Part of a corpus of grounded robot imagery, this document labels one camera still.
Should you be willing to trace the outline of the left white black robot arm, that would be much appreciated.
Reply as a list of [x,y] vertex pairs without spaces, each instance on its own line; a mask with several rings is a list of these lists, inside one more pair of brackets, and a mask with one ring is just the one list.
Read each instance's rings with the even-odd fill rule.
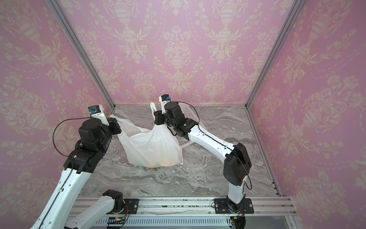
[[112,136],[121,133],[115,118],[106,120],[107,124],[98,118],[83,122],[79,128],[81,138],[67,157],[59,183],[32,228],[89,229],[106,214],[124,210],[123,194],[109,189],[87,210],[68,220],[81,189],[105,156]]

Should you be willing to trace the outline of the white plastic bag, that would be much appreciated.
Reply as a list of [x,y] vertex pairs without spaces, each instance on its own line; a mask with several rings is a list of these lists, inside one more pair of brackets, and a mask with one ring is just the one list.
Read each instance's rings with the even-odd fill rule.
[[183,149],[166,125],[154,125],[149,130],[136,126],[128,119],[113,114],[110,117],[120,125],[121,133],[117,136],[129,164],[147,168],[183,164]]

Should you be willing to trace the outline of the white plastic mesh basket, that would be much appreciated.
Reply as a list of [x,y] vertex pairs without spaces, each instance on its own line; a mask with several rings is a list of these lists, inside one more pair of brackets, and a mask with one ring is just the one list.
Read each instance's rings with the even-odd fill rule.
[[178,102],[178,104],[184,104],[188,108],[193,110],[195,113],[195,116],[197,117],[197,121],[196,121],[190,117],[185,116],[186,121],[183,124],[181,124],[179,127],[173,128],[179,137],[184,138],[185,140],[187,140],[193,144],[193,143],[195,143],[195,139],[192,137],[194,135],[196,135],[198,137],[200,136],[200,127],[201,126],[200,126],[200,117],[199,117],[198,111],[196,110],[196,108],[194,106],[192,106],[189,103],[182,102],[182,101],[177,101],[177,102]]

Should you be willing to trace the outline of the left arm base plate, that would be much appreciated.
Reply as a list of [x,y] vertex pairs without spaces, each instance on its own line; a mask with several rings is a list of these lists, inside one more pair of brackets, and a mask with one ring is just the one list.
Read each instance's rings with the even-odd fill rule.
[[138,198],[125,198],[122,214],[123,215],[136,215],[138,206],[139,206]]

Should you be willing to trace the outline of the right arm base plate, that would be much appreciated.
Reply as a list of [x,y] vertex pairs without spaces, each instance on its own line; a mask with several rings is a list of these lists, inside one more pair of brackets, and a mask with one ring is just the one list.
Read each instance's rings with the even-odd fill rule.
[[229,198],[215,198],[214,208],[216,214],[254,214],[252,200],[244,198],[235,204]]

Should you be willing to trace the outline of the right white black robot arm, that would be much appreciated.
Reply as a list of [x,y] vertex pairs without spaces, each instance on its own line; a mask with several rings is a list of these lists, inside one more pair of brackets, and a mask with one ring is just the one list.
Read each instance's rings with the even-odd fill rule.
[[153,109],[153,116],[156,125],[171,127],[179,137],[202,146],[223,163],[223,175],[229,182],[228,208],[233,213],[243,214],[245,188],[252,188],[249,177],[252,163],[246,147],[209,133],[199,122],[185,117],[178,102],[167,102],[163,110]]

